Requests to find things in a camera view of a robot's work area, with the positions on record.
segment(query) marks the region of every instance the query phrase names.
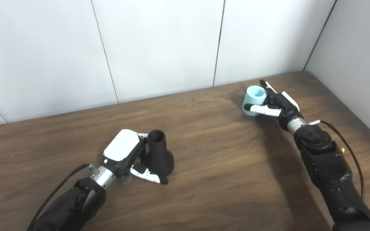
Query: black cylindrical object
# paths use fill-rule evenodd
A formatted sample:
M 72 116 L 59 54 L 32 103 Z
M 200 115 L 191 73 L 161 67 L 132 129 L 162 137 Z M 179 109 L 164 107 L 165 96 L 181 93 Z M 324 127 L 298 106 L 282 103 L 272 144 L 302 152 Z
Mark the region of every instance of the black cylindrical object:
M 165 133 L 153 130 L 148 134 L 149 153 L 145 156 L 145 164 L 149 170 L 167 177 L 173 171 L 173 155 L 166 149 Z

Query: robotic arm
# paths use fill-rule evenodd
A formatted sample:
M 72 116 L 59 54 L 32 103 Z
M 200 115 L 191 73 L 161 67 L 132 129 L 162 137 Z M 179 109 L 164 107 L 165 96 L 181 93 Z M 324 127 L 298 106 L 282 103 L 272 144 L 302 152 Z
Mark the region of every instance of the robotic arm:
M 294 136 L 312 183 L 320 190 L 335 222 L 333 231 L 370 231 L 370 209 L 352 181 L 352 171 L 331 136 L 317 123 L 307 123 L 298 104 L 286 93 L 276 91 L 264 80 L 263 105 L 245 104 L 247 111 L 277 117 L 279 126 Z
M 81 230 L 85 222 L 93 218 L 105 203 L 107 188 L 117 178 L 124 180 L 129 179 L 131 175 L 135 175 L 155 183 L 168 184 L 166 177 L 156 174 L 144 165 L 135 162 L 138 158 L 144 159 L 145 147 L 148 143 L 147 138 L 148 134 L 121 130 L 105 148 L 98 169 L 94 165 L 85 164 L 73 171 L 75 173 L 84 167 L 88 167 L 93 172 L 91 177 L 78 180 L 73 188 L 58 197 L 35 222 L 33 220 L 28 230 Z

